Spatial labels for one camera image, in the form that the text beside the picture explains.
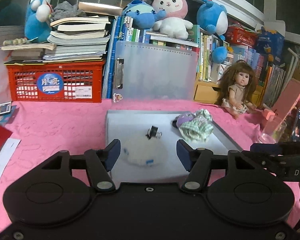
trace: blue plush toy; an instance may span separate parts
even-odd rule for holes
[[[156,21],[164,19],[166,15],[166,11],[156,13],[151,5],[140,0],[133,0],[122,11],[122,16],[133,18],[133,23],[140,29],[151,29]]]
[[[52,7],[47,0],[34,0],[28,6],[26,13],[25,37],[33,42],[40,43],[47,41],[51,27],[48,22]]]
[[[224,41],[223,36],[228,29],[227,10],[212,0],[202,0],[203,5],[197,12],[197,24],[207,31],[209,35],[217,34]],[[213,50],[212,60],[215,63],[222,63],[227,57],[227,50],[220,46]]]

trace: drinking glass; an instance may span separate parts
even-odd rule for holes
[[[279,142],[287,124],[277,116],[271,116],[259,134],[258,143],[274,144]]]

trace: blue box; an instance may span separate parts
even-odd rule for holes
[[[284,37],[277,31],[266,30],[261,27],[262,33],[257,39],[256,51],[260,54],[271,54],[274,64],[278,65],[281,59]]]

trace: binder clip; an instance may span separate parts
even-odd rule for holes
[[[158,128],[155,126],[152,126],[151,129],[148,130],[148,133],[146,134],[146,137],[150,140],[152,137],[156,137],[158,139],[161,138],[162,132],[158,132]]]

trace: red crate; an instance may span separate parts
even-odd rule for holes
[[[225,37],[230,44],[246,45],[253,48],[258,36],[240,27],[229,26]]]
[[[41,65],[7,64],[12,100],[101,103],[104,63],[104,61],[94,61]],[[40,78],[42,75],[49,73],[52,74],[50,76],[61,77],[62,80],[57,80],[55,83],[61,85],[58,86],[59,91],[47,92],[48,90],[42,90],[42,86],[37,84],[38,80],[42,81]]]

